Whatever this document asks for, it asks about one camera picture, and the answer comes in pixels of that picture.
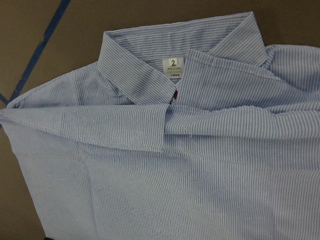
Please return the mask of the light blue striped shirt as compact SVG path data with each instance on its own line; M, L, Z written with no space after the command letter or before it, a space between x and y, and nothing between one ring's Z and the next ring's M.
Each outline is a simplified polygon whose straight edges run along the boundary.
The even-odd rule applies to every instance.
M0 123L48 238L320 237L320 50L252 12L106 31Z

